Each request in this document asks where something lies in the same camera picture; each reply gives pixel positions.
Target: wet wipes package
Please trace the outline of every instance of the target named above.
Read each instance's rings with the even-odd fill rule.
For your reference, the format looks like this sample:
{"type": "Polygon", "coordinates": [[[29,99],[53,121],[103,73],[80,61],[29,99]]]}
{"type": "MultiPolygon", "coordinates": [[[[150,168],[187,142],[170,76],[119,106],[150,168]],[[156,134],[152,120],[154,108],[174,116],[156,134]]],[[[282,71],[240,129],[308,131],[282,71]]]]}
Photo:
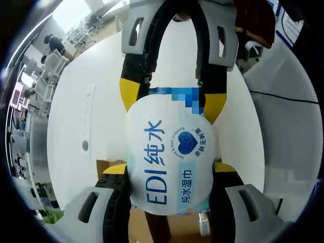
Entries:
{"type": "Polygon", "coordinates": [[[185,101],[149,95],[127,113],[125,133],[132,203],[156,215],[208,209],[216,137],[185,101]]]}

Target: white table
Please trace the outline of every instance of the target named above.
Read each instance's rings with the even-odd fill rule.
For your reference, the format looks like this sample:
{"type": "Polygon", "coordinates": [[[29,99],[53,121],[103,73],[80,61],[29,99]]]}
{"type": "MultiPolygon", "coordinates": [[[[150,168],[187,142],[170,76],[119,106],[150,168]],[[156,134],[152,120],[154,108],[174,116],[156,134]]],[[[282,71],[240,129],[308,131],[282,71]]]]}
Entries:
{"type": "MultiPolygon", "coordinates": [[[[172,21],[160,47],[152,87],[196,87],[196,50],[192,22],[172,21]]],[[[121,33],[117,33],[82,53],[60,77],[50,112],[47,149],[61,209],[86,186],[95,185],[96,159],[127,159],[126,111],[119,91],[123,62],[121,33]],[[84,141],[89,145],[87,151],[84,141]]],[[[263,191],[264,151],[254,104],[237,67],[227,79],[227,103],[214,124],[221,156],[245,183],[263,191]]]]}

